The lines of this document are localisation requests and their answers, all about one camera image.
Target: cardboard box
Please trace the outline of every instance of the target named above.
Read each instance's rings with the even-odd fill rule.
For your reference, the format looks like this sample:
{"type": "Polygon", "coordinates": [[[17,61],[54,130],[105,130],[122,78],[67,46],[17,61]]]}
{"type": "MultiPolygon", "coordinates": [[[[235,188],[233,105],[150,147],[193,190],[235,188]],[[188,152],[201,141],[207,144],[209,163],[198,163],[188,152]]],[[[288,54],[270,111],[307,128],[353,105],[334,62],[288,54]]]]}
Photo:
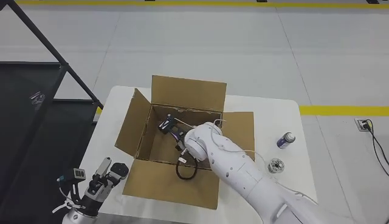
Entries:
{"type": "MultiPolygon", "coordinates": [[[[209,162],[199,163],[194,179],[179,179],[175,170],[180,156],[176,141],[157,127],[167,114],[190,125],[223,118],[227,120],[223,122],[223,135],[243,149],[254,150],[253,113],[223,113],[226,87],[226,83],[153,76],[151,102],[135,89],[115,144],[135,158],[123,194],[217,208],[219,178],[210,170],[209,162]]],[[[188,161],[181,166],[180,173],[191,176],[192,164],[188,161]]]]}

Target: electrical outlet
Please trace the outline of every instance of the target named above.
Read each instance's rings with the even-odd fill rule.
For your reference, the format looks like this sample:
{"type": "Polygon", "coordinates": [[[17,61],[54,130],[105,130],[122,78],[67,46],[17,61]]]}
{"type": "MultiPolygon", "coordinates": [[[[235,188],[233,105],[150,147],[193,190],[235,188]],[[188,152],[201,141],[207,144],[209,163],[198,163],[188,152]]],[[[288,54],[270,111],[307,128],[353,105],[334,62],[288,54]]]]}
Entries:
{"type": "Polygon", "coordinates": [[[354,121],[355,123],[357,124],[357,128],[359,131],[361,132],[368,132],[369,130],[368,129],[365,129],[363,128],[363,125],[366,124],[366,123],[362,123],[363,121],[365,121],[366,119],[362,119],[362,118],[355,118],[354,121]]]}

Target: table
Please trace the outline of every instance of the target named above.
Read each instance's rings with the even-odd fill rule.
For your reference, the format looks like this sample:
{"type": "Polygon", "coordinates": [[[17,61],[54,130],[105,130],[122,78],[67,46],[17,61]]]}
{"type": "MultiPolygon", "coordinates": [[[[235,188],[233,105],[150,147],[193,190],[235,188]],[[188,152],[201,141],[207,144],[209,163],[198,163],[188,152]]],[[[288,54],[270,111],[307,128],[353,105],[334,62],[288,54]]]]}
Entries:
{"type": "MultiPolygon", "coordinates": [[[[151,99],[151,89],[138,89],[148,100],[151,99]]],[[[114,144],[133,93],[134,87],[115,86],[111,89],[81,162],[80,168],[85,169],[87,179],[79,184],[80,192],[88,187],[92,174],[105,157],[131,168],[134,158],[114,144]]],[[[254,112],[255,150],[266,161],[274,157],[284,161],[285,170],[276,175],[280,183],[317,199],[300,111],[295,101],[226,95],[224,111],[254,112]],[[276,142],[285,132],[293,132],[296,141],[286,149],[279,149],[276,142]]],[[[264,169],[259,158],[256,164],[264,169]]],[[[101,213],[184,223],[261,223],[254,209],[222,181],[217,210],[122,195],[125,182],[121,181],[112,190],[100,209],[101,213]]]]}

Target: gray floor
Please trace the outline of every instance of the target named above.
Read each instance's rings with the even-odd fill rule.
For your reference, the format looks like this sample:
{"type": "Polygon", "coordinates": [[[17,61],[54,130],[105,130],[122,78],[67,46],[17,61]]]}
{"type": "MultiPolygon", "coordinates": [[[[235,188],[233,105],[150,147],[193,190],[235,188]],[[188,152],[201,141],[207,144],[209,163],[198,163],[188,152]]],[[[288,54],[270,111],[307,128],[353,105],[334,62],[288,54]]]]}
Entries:
{"type": "MultiPolygon", "coordinates": [[[[292,99],[300,105],[389,102],[389,10],[23,9],[102,102],[115,85],[150,87],[153,74],[224,81],[228,94],[292,99]]],[[[54,60],[12,11],[0,14],[2,61],[54,60]]],[[[57,97],[88,98],[69,77],[57,97]]],[[[389,152],[389,119],[372,120],[389,152]]],[[[319,204],[344,216],[345,224],[384,223],[389,217],[389,178],[375,159],[369,135],[357,131],[354,117],[302,116],[302,121],[319,204]]],[[[112,219],[104,218],[105,223],[112,219]]]]}

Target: yellow floor line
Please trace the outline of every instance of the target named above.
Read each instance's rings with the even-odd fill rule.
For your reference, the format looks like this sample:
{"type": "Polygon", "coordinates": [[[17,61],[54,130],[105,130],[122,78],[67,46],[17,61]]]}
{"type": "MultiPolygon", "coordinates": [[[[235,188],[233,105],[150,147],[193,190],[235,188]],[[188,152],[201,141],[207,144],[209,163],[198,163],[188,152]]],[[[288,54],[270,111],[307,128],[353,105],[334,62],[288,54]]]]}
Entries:
{"type": "Polygon", "coordinates": [[[301,115],[324,115],[324,116],[389,116],[389,107],[386,106],[321,106],[301,105],[301,115]]]}
{"type": "Polygon", "coordinates": [[[248,2],[248,1],[71,1],[71,0],[16,0],[19,5],[135,5],[135,6],[222,6],[222,7],[301,7],[301,8],[351,8],[389,9],[389,4],[352,3],[297,3],[297,2],[248,2]]]}

